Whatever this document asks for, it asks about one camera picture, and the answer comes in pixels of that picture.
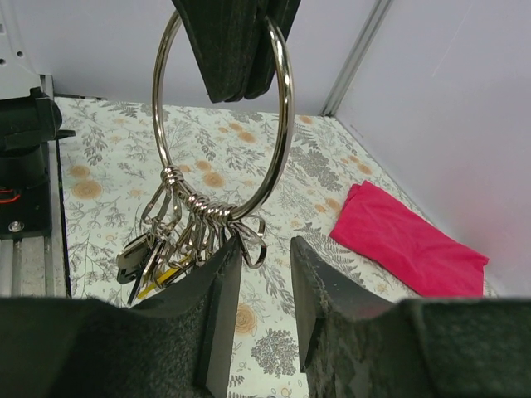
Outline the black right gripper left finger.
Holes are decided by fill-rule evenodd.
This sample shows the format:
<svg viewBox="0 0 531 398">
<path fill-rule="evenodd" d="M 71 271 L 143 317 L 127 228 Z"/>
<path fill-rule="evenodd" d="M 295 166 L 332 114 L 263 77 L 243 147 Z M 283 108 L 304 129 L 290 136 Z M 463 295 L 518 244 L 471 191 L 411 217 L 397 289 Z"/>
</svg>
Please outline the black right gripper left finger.
<svg viewBox="0 0 531 398">
<path fill-rule="evenodd" d="M 224 397 L 241 242 L 132 308 L 98 299 L 1 302 L 4 397 Z"/>
</svg>

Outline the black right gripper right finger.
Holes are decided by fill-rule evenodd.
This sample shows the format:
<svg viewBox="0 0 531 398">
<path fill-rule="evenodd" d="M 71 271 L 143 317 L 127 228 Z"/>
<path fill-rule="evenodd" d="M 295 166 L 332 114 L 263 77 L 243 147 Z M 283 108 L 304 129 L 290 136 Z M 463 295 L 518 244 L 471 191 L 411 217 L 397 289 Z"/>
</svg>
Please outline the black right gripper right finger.
<svg viewBox="0 0 531 398">
<path fill-rule="evenodd" d="M 313 397 L 527 397 L 530 302 L 392 303 L 290 242 L 300 369 Z"/>
</svg>

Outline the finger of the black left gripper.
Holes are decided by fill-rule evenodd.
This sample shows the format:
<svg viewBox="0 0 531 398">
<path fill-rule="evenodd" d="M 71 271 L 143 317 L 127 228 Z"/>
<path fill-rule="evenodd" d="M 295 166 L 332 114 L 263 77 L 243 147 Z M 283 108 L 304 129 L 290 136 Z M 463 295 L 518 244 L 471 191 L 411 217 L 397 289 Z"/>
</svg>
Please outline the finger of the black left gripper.
<svg viewBox="0 0 531 398">
<path fill-rule="evenodd" d="M 265 94 L 269 90 L 275 74 L 275 60 L 266 19 L 275 22 L 283 37 L 287 39 L 300 3 L 300 0 L 259 1 L 256 19 L 260 35 L 254 50 L 251 73 L 246 85 L 244 96 L 246 100 L 253 100 Z"/>
<path fill-rule="evenodd" d="M 251 73 L 264 1 L 176 0 L 211 102 L 238 101 Z"/>
</svg>

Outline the yellow key tag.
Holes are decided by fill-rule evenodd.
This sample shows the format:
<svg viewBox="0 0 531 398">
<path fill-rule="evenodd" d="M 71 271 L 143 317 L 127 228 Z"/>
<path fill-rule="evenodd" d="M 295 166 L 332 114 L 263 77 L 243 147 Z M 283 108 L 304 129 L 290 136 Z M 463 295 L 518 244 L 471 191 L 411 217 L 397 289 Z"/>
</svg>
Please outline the yellow key tag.
<svg viewBox="0 0 531 398">
<path fill-rule="evenodd" d="M 186 256 L 180 260 L 172 260 L 164 265 L 157 265 L 155 271 L 141 284 L 142 289 L 137 293 L 137 299 L 143 299 L 153 290 L 165 289 L 175 279 L 185 274 L 191 265 L 191 257 Z"/>
</svg>

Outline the black head silver key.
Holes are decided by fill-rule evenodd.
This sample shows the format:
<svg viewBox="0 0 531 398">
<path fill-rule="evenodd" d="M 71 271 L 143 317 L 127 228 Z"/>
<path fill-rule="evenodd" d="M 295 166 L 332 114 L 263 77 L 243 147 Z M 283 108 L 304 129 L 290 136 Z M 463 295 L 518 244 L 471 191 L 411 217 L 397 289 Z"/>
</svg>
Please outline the black head silver key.
<svg viewBox="0 0 531 398">
<path fill-rule="evenodd" d="M 144 233 L 129 242 L 117 255 L 116 264 L 118 272 L 116 280 L 119 284 L 129 284 L 133 282 L 133 288 L 127 299 L 130 306 L 139 292 L 143 278 L 143 272 L 154 253 L 154 243 L 150 242 L 149 233 Z"/>
</svg>

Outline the large metal keyring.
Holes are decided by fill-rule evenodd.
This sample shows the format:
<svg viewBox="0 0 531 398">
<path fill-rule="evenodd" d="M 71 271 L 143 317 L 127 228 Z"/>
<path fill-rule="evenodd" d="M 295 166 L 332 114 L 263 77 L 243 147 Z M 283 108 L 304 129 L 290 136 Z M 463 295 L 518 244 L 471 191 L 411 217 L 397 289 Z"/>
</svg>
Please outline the large metal keyring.
<svg viewBox="0 0 531 398">
<path fill-rule="evenodd" d="M 140 215 L 159 184 L 159 161 L 147 104 L 136 108 L 137 119 L 124 128 L 124 150 L 140 171 L 141 182 L 127 189 L 132 232 L 143 229 Z M 242 204 L 266 177 L 274 153 L 277 118 L 272 114 L 170 106 L 163 112 L 173 164 L 188 181 L 216 201 Z"/>
</svg>

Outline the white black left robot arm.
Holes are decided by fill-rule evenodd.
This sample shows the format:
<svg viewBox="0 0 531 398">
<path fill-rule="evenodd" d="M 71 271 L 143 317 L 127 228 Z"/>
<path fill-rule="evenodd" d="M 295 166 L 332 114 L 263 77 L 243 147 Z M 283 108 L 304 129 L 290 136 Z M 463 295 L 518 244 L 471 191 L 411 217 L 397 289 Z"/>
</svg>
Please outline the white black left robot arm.
<svg viewBox="0 0 531 398">
<path fill-rule="evenodd" d="M 280 78 L 280 52 L 297 1 L 176 1 L 153 72 L 162 103 L 168 51 L 185 29 L 211 102 L 252 100 Z M 24 54 L 11 3 L 1 3 L 1 237 L 48 236 L 51 170 L 48 143 L 74 136 Z"/>
</svg>

